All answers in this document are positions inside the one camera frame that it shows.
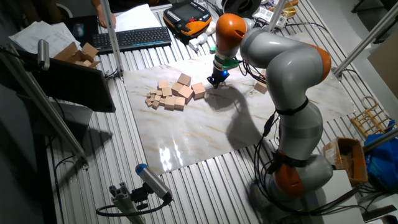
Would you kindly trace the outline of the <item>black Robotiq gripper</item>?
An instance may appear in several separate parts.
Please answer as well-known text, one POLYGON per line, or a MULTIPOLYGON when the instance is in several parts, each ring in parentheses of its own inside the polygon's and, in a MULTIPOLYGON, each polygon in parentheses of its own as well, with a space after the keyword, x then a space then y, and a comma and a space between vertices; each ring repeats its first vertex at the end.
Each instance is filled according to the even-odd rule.
POLYGON ((219 68, 213 68, 212 77, 208 77, 208 82, 213 86, 214 89, 217 89, 218 86, 223 86, 225 80, 229 77, 228 70, 221 70, 219 68))

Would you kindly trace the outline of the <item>person right hand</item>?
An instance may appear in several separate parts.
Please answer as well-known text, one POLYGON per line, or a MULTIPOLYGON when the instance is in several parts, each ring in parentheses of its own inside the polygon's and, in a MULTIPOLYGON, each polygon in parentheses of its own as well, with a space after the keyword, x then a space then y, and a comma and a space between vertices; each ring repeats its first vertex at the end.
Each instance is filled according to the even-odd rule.
MULTIPOLYGON (((100 5, 96 8, 96 11, 98 13, 98 22, 99 22, 100 26, 104 27, 104 28, 107 28, 105 17, 104 17, 104 13, 103 13, 103 10, 102 10, 100 5)), ((112 20, 114 22, 114 26, 116 26, 116 17, 115 17, 115 15, 111 14, 111 17, 112 17, 112 20)))

